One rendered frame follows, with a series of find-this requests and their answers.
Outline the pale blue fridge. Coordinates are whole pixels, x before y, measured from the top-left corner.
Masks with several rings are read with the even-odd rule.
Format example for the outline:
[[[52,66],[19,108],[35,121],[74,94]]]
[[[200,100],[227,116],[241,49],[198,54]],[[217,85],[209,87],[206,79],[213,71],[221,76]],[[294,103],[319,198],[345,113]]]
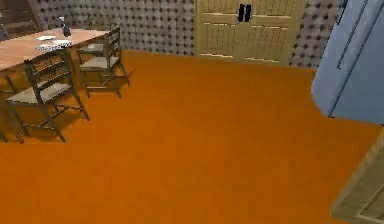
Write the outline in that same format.
[[[327,117],[384,126],[384,0],[343,0],[311,95]]]

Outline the dark wooden slatted chair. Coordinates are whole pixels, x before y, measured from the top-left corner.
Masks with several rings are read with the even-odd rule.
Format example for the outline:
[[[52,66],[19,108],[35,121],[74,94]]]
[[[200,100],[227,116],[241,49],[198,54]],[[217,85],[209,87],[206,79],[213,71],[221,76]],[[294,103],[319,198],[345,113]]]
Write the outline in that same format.
[[[125,78],[127,84],[130,84],[128,73],[122,62],[122,49],[120,43],[121,29],[119,26],[113,28],[105,34],[103,39],[103,50],[101,56],[83,62],[80,61],[79,71],[82,78],[82,84],[87,96],[93,91],[114,91],[121,98],[121,92],[118,87],[117,79]],[[87,74],[95,72],[98,74],[100,85],[91,86],[87,80]]]
[[[18,123],[17,136],[29,136],[29,128],[54,131],[62,142],[65,137],[54,119],[68,109],[79,111],[90,120],[77,91],[75,90],[70,52],[66,48],[46,52],[23,63],[30,87],[7,98],[6,104]],[[40,124],[25,123],[17,112],[17,106],[41,110],[45,120]]]

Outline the brown wooden dining table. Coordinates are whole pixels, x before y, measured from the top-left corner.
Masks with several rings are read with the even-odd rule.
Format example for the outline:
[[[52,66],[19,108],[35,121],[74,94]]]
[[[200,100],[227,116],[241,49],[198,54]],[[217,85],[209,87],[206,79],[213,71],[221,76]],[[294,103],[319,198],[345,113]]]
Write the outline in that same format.
[[[83,44],[96,38],[105,37],[106,33],[106,31],[74,29],[68,39],[72,44],[65,48],[68,50],[69,47]],[[35,49],[35,47],[38,46],[38,36],[39,33],[36,33],[0,43],[0,71],[6,71],[15,66],[23,65],[26,59],[31,59],[49,52]],[[16,137],[19,143],[22,144],[22,136],[17,136],[17,130]]]

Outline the dark blue bottle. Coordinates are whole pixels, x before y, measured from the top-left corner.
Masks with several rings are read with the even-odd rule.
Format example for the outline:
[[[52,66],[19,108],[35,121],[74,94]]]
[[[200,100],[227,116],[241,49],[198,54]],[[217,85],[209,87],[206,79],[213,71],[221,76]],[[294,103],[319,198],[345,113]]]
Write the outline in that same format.
[[[71,35],[70,27],[65,22],[64,16],[59,16],[59,20],[61,21],[62,32],[65,37],[69,37]]]

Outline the beige panelled double door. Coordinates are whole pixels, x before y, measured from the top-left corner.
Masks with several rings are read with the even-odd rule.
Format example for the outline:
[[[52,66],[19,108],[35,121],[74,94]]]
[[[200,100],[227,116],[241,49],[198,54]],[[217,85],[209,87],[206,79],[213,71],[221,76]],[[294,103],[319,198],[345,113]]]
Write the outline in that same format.
[[[286,66],[307,0],[195,0],[194,54],[229,62]],[[252,6],[238,22],[239,4]]]

